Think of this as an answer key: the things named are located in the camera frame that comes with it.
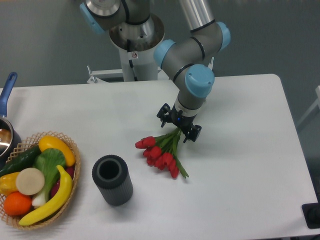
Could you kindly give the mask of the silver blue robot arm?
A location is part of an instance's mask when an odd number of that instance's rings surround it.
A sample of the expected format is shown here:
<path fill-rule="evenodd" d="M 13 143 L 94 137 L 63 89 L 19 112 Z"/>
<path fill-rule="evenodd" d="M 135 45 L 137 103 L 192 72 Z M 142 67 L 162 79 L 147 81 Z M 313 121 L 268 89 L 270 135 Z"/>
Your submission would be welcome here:
<path fill-rule="evenodd" d="M 206 0 L 182 0 L 180 6 L 190 30 L 182 43 L 165 39 L 163 22 L 151 13 L 148 0 L 84 0 L 79 9 L 94 32 L 109 34 L 124 81 L 157 80 L 159 70 L 172 80 L 179 90 L 175 103 L 163 105 L 157 117 L 196 141 L 202 128 L 193 121 L 215 81 L 212 67 L 202 61 L 227 47 L 231 34 Z"/>

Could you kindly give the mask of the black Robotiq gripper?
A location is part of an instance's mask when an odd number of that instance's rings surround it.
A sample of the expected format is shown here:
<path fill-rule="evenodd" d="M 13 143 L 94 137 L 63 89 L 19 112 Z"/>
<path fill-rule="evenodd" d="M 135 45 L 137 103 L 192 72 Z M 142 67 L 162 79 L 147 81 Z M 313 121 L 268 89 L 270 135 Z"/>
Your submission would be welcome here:
<path fill-rule="evenodd" d="M 166 123 L 173 123 L 180 128 L 185 136 L 183 143 L 187 141 L 195 142 L 202 130 L 200 125 L 193 125 L 193 121 L 196 118 L 196 114 L 188 116 L 184 114 L 182 109 L 177 109 L 175 106 L 172 108 L 165 103 L 158 111 L 156 117 L 161 121 L 161 127 L 164 127 Z"/>

